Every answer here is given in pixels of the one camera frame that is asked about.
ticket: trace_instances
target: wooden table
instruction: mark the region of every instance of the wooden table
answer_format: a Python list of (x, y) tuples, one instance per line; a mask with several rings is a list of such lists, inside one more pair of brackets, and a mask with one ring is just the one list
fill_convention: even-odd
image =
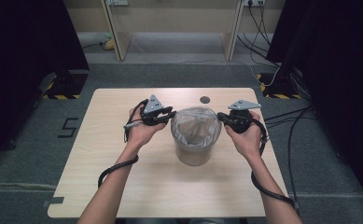
[[(254, 91), (248, 88), (97, 90), (54, 194), (54, 199), (63, 202), (50, 205), (50, 217), (81, 215), (97, 190), (100, 173), (112, 166), (124, 149), (123, 125), (129, 109), (151, 94), (174, 110), (201, 105), (227, 114), (228, 105), (237, 100), (257, 101)], [(202, 104), (202, 96), (209, 97), (210, 103)], [(259, 109), (253, 111), (261, 115)], [(118, 217), (265, 216), (259, 192), (251, 183), (251, 169), (224, 129), (211, 160), (202, 166), (187, 166), (176, 157), (170, 122), (140, 150), (139, 156), (127, 181)], [(271, 141), (263, 159), (286, 192)]]

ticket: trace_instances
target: round hole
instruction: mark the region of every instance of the round hole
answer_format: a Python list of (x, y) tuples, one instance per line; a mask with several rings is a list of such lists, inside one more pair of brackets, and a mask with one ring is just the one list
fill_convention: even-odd
[(201, 103), (207, 105), (208, 103), (210, 103), (210, 98), (208, 96), (202, 96)]

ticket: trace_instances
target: wrist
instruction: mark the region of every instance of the wrist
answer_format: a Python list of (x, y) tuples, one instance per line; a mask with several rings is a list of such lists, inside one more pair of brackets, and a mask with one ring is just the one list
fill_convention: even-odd
[(126, 147), (123, 149), (122, 154), (119, 156), (117, 163), (134, 159), (135, 156), (137, 156), (140, 148), (141, 147), (133, 143), (126, 144)]

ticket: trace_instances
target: forearm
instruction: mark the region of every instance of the forearm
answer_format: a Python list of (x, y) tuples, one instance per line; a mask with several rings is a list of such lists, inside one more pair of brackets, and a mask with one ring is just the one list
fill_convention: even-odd
[[(116, 163), (132, 160), (139, 147), (127, 145)], [(120, 200), (132, 166), (121, 167), (109, 174), (97, 190), (78, 223), (111, 223), (115, 222)]]
[[(247, 161), (252, 168), (256, 180), (263, 188), (273, 193), (284, 195), (261, 157), (247, 159)], [(301, 223), (300, 218), (291, 205), (264, 193), (260, 193), (260, 195), (268, 223)]]

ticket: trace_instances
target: yellow black warning tape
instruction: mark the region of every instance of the yellow black warning tape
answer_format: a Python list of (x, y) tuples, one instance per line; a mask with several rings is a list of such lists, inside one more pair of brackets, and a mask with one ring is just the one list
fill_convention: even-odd
[[(258, 74), (257, 78), (259, 80), (260, 83), (262, 83), (262, 75)], [(260, 85), (260, 90), (262, 91), (262, 94), (264, 97), (267, 98), (278, 98), (278, 99), (300, 99), (300, 95), (298, 94), (269, 94), (266, 91), (266, 87), (264, 85)]]
[(79, 95), (66, 95), (66, 94), (50, 94), (49, 91), (53, 87), (55, 78), (48, 85), (47, 90), (45, 91), (43, 99), (52, 99), (52, 100), (75, 100), (79, 98)]

